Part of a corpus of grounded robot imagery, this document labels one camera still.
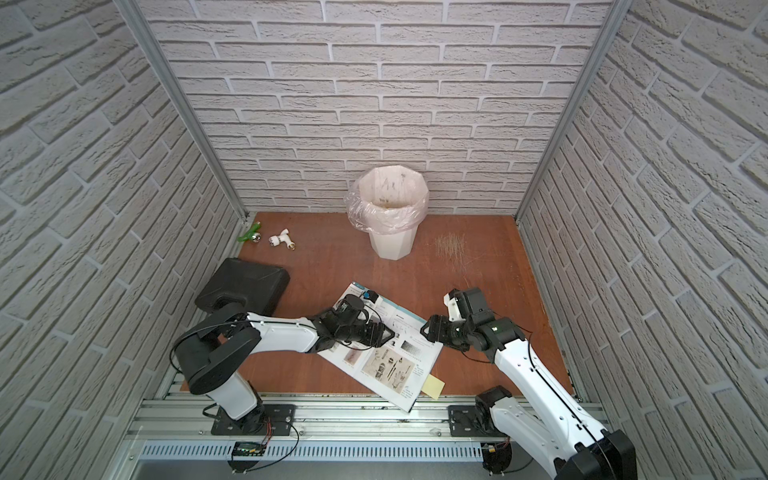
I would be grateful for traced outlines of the yellow art textbook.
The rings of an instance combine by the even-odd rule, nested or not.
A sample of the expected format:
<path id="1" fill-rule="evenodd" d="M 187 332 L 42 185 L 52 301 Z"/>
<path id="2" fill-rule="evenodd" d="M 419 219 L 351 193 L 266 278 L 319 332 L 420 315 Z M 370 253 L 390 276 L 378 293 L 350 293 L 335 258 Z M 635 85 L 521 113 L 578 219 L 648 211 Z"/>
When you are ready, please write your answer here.
<path id="1" fill-rule="evenodd" d="M 356 282 L 345 292 L 363 300 L 370 319 L 383 321 L 394 337 L 379 348 L 337 343 L 320 356 L 401 410 L 411 411 L 443 345 L 421 334 L 425 320 L 389 299 L 370 301 L 365 297 L 368 290 Z"/>

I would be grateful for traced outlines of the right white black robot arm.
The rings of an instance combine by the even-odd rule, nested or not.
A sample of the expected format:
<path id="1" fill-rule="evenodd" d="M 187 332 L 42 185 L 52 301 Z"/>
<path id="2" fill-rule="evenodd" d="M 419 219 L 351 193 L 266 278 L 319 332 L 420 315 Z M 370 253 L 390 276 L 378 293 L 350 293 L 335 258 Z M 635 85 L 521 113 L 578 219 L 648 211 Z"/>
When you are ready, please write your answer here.
<path id="1" fill-rule="evenodd" d="M 497 316 L 477 289 L 444 297 L 446 315 L 433 315 L 422 336 L 465 353 L 475 349 L 505 374 L 525 398 L 502 386 L 475 398 L 472 429 L 518 444 L 553 479 L 635 479 L 636 449 L 622 430 L 610 431 L 588 413 L 535 354 L 529 336 Z"/>

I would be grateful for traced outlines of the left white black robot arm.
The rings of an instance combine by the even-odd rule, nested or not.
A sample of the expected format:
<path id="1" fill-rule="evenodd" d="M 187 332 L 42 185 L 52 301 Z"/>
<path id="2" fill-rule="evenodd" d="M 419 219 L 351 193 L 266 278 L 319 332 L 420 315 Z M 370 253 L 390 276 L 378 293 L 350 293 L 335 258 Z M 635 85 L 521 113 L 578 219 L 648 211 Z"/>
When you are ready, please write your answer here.
<path id="1" fill-rule="evenodd" d="M 336 344 L 379 348 L 394 338 L 395 331 L 351 294 L 334 307 L 296 319 L 263 316 L 229 303 L 181 334 L 171 356 L 192 394 L 208 396 L 238 422 L 262 416 L 260 397 L 238 373 L 249 356 L 272 351 L 319 353 Z"/>

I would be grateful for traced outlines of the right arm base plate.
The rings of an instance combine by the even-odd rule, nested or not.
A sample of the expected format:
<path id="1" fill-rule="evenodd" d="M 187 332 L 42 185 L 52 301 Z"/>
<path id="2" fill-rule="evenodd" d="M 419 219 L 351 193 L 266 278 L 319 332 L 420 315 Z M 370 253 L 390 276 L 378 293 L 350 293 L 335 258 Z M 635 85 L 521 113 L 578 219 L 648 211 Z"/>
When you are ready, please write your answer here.
<path id="1" fill-rule="evenodd" d="M 503 436 L 495 429 L 490 413 L 476 405 L 449 405 L 447 407 L 448 426 L 452 437 L 489 437 Z"/>

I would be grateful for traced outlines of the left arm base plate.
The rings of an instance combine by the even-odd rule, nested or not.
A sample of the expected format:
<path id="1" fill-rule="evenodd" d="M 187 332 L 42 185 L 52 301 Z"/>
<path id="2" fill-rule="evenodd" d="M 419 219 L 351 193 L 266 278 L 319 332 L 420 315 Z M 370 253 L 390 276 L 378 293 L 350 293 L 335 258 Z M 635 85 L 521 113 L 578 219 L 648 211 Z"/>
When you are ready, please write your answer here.
<path id="1" fill-rule="evenodd" d="M 295 412 L 295 404 L 267 403 L 257 406 L 241 419 L 233 420 L 223 408 L 219 408 L 214 417 L 211 434 L 261 438 L 271 432 L 274 437 L 287 437 L 291 435 Z"/>

